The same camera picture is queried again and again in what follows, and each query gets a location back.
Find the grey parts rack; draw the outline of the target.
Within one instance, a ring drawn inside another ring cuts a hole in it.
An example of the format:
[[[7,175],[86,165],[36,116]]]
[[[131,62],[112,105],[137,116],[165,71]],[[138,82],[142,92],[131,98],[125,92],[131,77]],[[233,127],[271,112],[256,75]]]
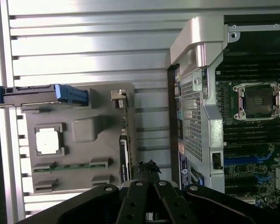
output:
[[[75,86],[89,95],[87,106],[59,106],[53,110],[23,110],[27,122],[29,158],[34,193],[88,189],[103,183],[121,184],[119,136],[123,111],[111,101],[112,90],[129,93],[133,109],[134,149],[136,156],[136,125],[134,86],[131,83]],[[59,136],[56,154],[40,154],[36,133],[41,128],[54,128]],[[105,164],[107,168],[83,168],[53,172],[34,172],[53,165]]]

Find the green ram stick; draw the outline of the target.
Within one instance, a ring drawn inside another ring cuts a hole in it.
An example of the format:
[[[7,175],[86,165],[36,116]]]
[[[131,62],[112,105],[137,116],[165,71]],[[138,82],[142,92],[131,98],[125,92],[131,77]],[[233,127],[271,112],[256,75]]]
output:
[[[83,169],[83,168],[107,168],[105,164],[91,165],[89,163],[84,164],[70,164],[70,165],[53,165],[48,168],[38,168],[34,172],[53,172],[53,171],[64,171],[72,169]]]

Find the blue expansion slot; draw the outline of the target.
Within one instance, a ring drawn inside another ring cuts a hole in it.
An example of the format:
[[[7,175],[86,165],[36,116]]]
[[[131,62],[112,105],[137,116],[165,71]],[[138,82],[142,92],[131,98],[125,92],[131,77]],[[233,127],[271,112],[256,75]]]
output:
[[[225,165],[232,164],[254,164],[254,163],[262,163],[262,161],[258,160],[255,156],[248,157],[229,157],[224,158]]]

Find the green motherboard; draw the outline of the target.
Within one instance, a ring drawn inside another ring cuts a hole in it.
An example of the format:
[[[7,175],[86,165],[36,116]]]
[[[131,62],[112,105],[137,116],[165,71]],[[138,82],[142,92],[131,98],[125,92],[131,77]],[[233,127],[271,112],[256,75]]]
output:
[[[276,68],[223,66],[216,72],[216,98],[223,119],[224,158],[255,156],[262,163],[224,164],[225,192],[260,208],[280,208],[280,117],[239,121],[237,93],[242,83],[277,82]]]

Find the open dark pc case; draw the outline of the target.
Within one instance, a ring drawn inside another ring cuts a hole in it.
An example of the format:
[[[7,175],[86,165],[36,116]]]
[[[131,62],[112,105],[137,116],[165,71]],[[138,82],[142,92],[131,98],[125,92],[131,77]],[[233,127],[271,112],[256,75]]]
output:
[[[223,66],[280,65],[280,14],[197,16],[169,52],[170,145],[181,189],[196,183],[225,192],[223,119],[216,72]]]

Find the silver cpu chip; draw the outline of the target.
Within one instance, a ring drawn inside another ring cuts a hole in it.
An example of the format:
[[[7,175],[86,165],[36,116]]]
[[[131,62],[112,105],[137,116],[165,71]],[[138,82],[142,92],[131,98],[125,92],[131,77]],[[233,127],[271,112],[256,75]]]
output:
[[[36,148],[40,154],[56,154],[59,150],[59,136],[54,128],[41,128],[36,133]]]

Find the hard disk with blue carrier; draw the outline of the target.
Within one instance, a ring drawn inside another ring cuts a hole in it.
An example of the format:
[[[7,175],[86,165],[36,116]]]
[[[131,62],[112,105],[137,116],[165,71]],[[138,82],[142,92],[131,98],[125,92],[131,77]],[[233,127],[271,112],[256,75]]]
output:
[[[59,106],[87,106],[89,95],[70,85],[0,86],[0,109],[53,110]]]

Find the cpu socket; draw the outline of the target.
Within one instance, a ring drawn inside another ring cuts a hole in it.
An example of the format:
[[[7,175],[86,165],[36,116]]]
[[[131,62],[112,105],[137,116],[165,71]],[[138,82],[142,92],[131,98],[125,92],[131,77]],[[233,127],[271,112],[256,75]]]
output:
[[[280,84],[277,82],[242,83],[233,86],[237,93],[239,121],[272,120],[280,117]]]

